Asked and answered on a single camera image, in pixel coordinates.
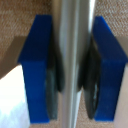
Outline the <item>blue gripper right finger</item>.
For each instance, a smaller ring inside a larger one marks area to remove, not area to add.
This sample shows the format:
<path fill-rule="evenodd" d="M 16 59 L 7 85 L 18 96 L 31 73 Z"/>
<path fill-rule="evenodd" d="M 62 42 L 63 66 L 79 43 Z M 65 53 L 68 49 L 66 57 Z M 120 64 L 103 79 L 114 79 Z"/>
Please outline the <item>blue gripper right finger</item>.
<path fill-rule="evenodd" d="M 97 16 L 85 60 L 84 98 L 87 115 L 95 121 L 114 119 L 128 56 L 102 16 Z"/>

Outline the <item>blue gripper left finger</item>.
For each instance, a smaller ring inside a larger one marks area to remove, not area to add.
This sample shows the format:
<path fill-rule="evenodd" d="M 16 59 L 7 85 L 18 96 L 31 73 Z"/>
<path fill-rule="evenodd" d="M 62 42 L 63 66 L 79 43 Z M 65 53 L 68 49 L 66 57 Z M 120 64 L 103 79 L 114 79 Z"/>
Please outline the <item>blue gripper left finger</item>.
<path fill-rule="evenodd" d="M 23 67 L 30 122 L 56 120 L 59 89 L 51 15 L 35 16 L 18 62 Z"/>

